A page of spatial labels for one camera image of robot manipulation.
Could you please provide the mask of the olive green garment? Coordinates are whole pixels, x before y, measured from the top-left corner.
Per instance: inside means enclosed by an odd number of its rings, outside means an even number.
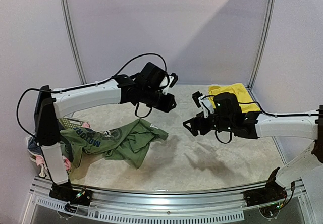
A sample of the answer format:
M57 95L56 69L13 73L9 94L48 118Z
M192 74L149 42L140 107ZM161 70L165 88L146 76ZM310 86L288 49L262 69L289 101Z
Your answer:
M168 133L139 118L119 128L95 131L86 127L60 130L61 150L72 168L80 167L82 156L101 155L106 160L124 160L138 169L142 166L150 144L167 140Z

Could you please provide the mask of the yellow shorts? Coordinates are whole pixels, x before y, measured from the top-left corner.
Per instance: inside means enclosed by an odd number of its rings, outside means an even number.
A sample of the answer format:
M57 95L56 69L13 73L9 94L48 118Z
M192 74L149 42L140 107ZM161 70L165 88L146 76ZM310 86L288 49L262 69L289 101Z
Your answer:
M243 113L248 113L250 111L261 111L259 106L253 102L248 90L242 83L235 83L232 85L221 86L221 85L211 85L208 87L209 95L218 95L220 93L232 93L236 95L237 100Z

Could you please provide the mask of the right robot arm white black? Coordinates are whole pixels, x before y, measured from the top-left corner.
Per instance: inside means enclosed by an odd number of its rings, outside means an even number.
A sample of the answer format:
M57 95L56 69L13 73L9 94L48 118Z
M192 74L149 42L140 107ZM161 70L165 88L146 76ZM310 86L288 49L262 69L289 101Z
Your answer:
M232 93L203 95L195 92L192 98L202 112L183 122L193 135L228 132L231 137L259 139L264 137L295 137L312 143L284 167L272 172L261 198L273 201L286 187L305 173L322 165L322 108L303 113L274 114L262 108L243 113L242 103Z

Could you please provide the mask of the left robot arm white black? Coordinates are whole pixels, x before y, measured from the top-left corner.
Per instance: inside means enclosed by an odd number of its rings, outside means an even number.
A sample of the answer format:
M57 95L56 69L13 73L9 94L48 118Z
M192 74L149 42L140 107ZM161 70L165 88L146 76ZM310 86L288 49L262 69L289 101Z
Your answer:
M34 112L35 139L40 145L49 176L56 184L55 192L65 201L75 197L60 150L58 119L84 109L108 104L143 103L169 113L176 107L175 97L168 92L176 82L175 73L168 74L151 62L132 76L111 78L74 88L51 90L43 86Z

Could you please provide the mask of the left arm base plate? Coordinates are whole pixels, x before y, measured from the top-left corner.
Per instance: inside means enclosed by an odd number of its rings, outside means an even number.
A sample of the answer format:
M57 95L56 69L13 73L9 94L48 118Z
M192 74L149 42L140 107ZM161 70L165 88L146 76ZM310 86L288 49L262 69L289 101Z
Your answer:
M71 205L89 206L93 191L87 188L74 189L70 182L52 184L49 196L53 199L69 202Z

